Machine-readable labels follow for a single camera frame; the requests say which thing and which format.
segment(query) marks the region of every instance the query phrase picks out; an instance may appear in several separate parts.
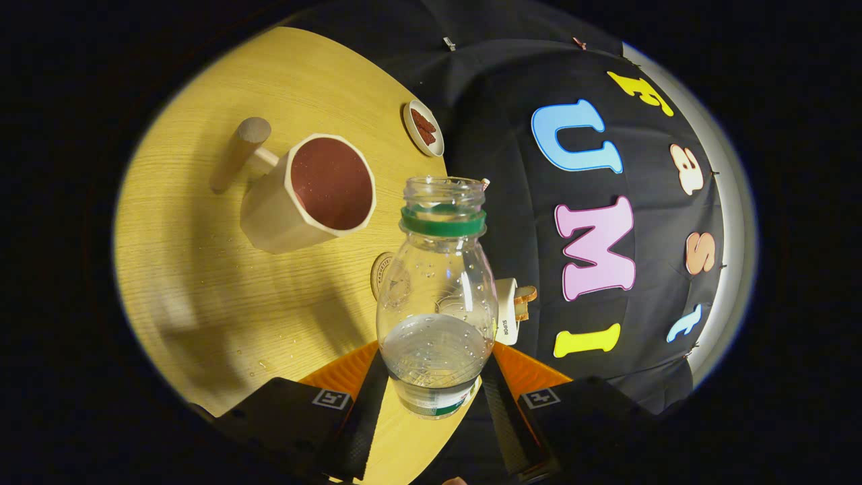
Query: wooden table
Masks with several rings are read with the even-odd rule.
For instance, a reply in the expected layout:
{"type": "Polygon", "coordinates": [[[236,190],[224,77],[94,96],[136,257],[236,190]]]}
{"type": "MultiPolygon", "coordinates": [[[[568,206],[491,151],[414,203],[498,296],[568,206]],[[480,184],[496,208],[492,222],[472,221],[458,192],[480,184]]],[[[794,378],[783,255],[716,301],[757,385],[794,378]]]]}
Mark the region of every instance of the wooden table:
{"type": "MultiPolygon", "coordinates": [[[[134,333],[188,401],[215,416],[272,377],[298,381],[376,339],[370,269],[404,240],[408,177],[445,175],[409,139],[401,107],[414,96],[329,39],[274,28],[194,78],[144,135],[116,213],[116,272],[134,333]],[[377,182],[371,223],[349,237],[283,255],[252,247],[240,202],[260,176],[244,168],[225,193],[209,173],[246,117],[272,125],[281,155],[314,132],[342,135],[377,182]]],[[[388,386],[363,483],[413,480],[449,439],[454,417],[405,411],[388,386]]]]}

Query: plastic bottle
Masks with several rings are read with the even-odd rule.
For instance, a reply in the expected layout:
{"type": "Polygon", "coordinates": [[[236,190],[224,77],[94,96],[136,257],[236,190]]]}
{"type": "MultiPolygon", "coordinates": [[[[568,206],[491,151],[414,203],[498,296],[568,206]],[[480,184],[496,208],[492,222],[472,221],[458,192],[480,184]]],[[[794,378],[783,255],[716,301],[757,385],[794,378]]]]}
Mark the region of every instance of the plastic bottle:
{"type": "Polygon", "coordinates": [[[476,390],[497,333],[497,290],[479,237],[482,182],[407,181],[407,239],[380,287],[377,330],[398,397],[430,419],[451,416],[476,390]]]}

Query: white dish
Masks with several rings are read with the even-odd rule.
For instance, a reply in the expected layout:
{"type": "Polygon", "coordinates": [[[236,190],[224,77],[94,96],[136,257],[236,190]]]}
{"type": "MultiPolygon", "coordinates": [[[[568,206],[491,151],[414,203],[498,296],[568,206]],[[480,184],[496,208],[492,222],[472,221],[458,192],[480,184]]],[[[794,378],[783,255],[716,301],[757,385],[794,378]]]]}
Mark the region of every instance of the white dish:
{"type": "Polygon", "coordinates": [[[413,143],[415,143],[421,152],[428,156],[443,155],[443,133],[440,130],[440,125],[437,124],[437,120],[434,119],[434,115],[431,114],[431,110],[429,110],[425,104],[422,104],[418,99],[410,101],[404,105],[402,116],[404,118],[404,126],[407,127],[407,132],[410,133],[410,138],[413,139],[413,143]],[[430,145],[425,144],[422,136],[419,135],[419,129],[416,127],[416,123],[413,121],[413,115],[410,114],[411,109],[416,110],[416,112],[425,117],[425,119],[437,128],[437,131],[431,134],[435,138],[434,143],[431,143],[430,145]]]}

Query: beige mug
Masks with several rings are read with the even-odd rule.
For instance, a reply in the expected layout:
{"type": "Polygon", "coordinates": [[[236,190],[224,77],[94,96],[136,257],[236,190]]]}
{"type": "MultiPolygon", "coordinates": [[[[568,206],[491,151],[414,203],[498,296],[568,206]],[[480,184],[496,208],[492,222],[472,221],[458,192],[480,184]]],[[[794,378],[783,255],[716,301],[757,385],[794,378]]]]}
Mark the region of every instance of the beige mug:
{"type": "Polygon", "coordinates": [[[255,248],[280,254],[365,228],[377,205],[365,156],[341,136],[314,133],[278,158],[261,145],[263,118],[240,124],[210,178],[223,192],[249,163],[268,171],[242,200],[240,227],[255,248]]]}

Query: pink letter m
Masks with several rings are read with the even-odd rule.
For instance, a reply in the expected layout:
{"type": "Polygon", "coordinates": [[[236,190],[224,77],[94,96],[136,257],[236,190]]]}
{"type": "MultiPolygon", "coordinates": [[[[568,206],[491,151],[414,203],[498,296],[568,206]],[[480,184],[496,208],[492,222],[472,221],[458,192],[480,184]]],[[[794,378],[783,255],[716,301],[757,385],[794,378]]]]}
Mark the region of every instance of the pink letter m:
{"type": "Polygon", "coordinates": [[[553,215],[562,237],[571,237],[578,229],[592,228],[563,249],[564,255],[594,265],[586,268],[578,268],[574,263],[565,265],[563,296],[566,301],[607,288],[632,288],[634,261],[610,252],[610,248],[634,227],[632,205],[627,198],[621,195],[610,207],[585,211],[570,211],[565,205],[558,205],[553,215]]]}

